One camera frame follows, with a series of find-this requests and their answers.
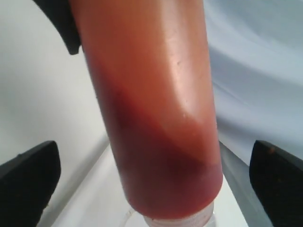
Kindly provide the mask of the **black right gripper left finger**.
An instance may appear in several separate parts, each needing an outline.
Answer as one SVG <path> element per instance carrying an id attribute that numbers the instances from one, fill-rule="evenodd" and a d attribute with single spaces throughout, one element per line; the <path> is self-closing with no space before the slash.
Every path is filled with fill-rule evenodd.
<path id="1" fill-rule="evenodd" d="M 45 141 L 0 166 L 0 225 L 35 227 L 61 176 L 55 141 Z"/>

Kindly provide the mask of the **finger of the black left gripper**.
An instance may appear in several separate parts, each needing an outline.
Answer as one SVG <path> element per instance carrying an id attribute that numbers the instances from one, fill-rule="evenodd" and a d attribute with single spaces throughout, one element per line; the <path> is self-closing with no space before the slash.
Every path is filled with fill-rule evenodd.
<path id="1" fill-rule="evenodd" d="M 80 36 L 68 0 L 33 0 L 60 34 L 70 55 L 79 53 Z"/>

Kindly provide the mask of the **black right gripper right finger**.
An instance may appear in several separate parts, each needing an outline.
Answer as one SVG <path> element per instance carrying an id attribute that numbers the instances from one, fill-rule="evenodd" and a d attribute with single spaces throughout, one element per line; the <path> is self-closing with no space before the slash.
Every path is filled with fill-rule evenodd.
<path id="1" fill-rule="evenodd" d="M 263 140 L 254 143 L 249 178 L 275 227 L 303 225 L 303 161 Z"/>

